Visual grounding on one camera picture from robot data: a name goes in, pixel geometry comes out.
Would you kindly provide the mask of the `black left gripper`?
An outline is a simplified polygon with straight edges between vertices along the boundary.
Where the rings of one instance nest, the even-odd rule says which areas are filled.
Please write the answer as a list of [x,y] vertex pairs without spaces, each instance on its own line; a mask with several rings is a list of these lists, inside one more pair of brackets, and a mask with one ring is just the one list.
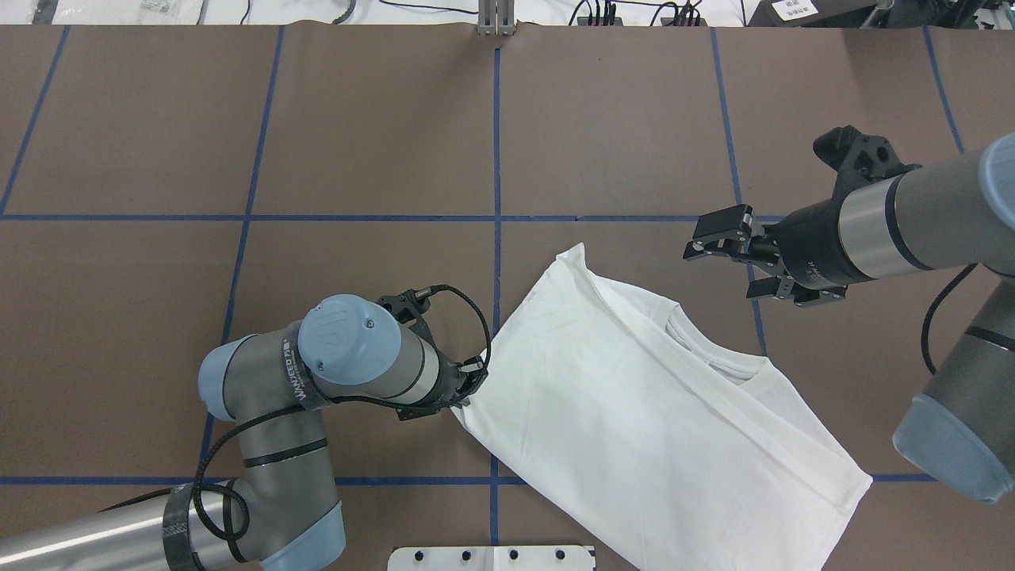
[[416,382],[396,397],[399,420],[415,420],[435,415],[444,408],[460,409],[470,404],[470,395],[485,382],[488,354],[450,361],[435,348],[424,348]]

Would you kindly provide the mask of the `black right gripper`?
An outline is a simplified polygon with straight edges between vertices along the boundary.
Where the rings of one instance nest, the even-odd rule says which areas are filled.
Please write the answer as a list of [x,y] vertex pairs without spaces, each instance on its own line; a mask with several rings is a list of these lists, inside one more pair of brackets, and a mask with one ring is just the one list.
[[758,223],[750,205],[710,211],[697,218],[683,260],[689,263],[714,256],[750,263],[759,259],[752,253],[752,243],[765,234],[766,241],[776,249],[780,272],[751,281],[747,299],[773,297],[800,307],[841,302],[848,286],[858,282],[858,270],[842,249],[840,211],[839,201],[827,199],[765,226]]

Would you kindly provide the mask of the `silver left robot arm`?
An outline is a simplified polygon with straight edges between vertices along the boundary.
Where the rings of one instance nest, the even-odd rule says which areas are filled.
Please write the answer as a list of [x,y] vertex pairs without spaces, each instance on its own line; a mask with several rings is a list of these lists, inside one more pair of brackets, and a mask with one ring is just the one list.
[[448,285],[370,302],[320,301],[286,328],[250,334],[206,355],[198,388],[232,424],[191,481],[32,534],[5,538],[4,570],[320,570],[345,549],[323,411],[371,404],[400,420],[460,408],[485,382],[485,349],[457,361],[424,320]]

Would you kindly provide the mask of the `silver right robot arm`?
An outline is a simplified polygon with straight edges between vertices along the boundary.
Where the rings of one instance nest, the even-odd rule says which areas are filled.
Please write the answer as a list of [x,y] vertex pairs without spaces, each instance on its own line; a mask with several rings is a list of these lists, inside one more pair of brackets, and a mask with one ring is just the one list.
[[849,286],[954,270],[921,322],[929,383],[893,434],[909,463],[983,504],[1013,492],[1014,149],[1003,135],[935,165],[851,125],[816,138],[830,198],[762,223],[750,205],[697,218],[686,261],[725,258],[764,274],[749,299],[800,308]]

